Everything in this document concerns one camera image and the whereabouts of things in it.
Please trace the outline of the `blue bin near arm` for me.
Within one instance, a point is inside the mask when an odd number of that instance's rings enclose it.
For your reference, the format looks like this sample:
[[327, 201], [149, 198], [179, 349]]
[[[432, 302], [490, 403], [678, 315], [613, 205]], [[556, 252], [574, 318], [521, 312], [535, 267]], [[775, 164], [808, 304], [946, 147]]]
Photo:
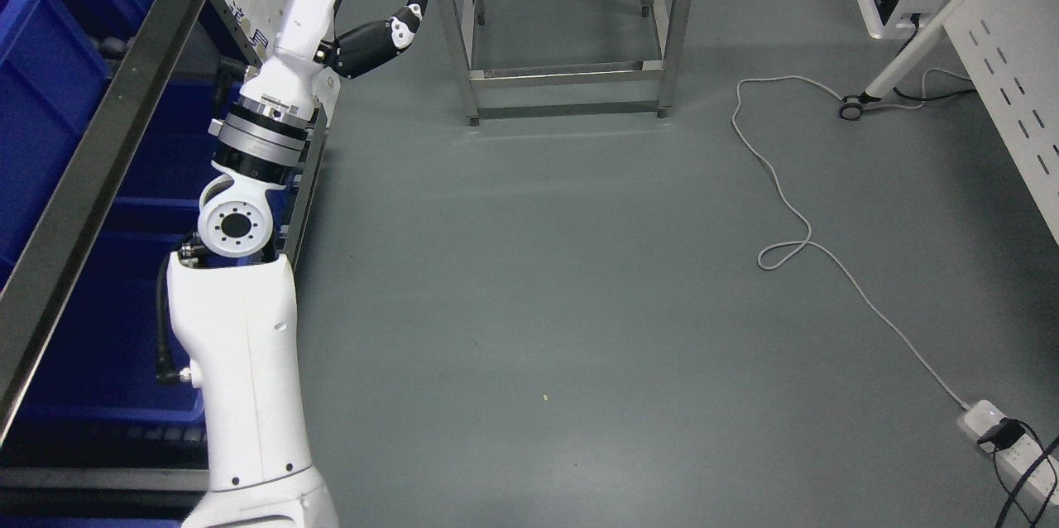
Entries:
[[211, 159], [216, 87], [179, 79], [164, 90], [17, 418], [22, 422], [196, 425], [202, 400], [156, 382], [156, 273], [192, 231]]

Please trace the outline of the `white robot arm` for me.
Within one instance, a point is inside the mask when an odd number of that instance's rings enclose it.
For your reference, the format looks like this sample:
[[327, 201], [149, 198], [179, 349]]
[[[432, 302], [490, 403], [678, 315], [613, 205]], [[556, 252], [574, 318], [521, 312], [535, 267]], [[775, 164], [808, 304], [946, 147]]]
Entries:
[[170, 253], [170, 328], [189, 353], [180, 374], [202, 393], [208, 490], [185, 527], [337, 527], [315, 467], [297, 359], [294, 272], [273, 245], [267, 195], [283, 188], [307, 140], [309, 113], [240, 97], [214, 124], [218, 177], [199, 200], [208, 254], [253, 265], [189, 266]]

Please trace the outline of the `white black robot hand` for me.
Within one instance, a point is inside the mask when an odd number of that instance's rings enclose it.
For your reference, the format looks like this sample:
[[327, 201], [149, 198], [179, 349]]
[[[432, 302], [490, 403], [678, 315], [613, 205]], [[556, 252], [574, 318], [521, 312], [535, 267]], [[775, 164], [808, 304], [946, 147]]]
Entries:
[[315, 79], [325, 69], [354, 79], [393, 60], [413, 44], [428, 0], [408, 0], [393, 15], [328, 39], [341, 0], [287, 0], [275, 49], [255, 78], [243, 83], [238, 104], [269, 116], [307, 119], [315, 106]]

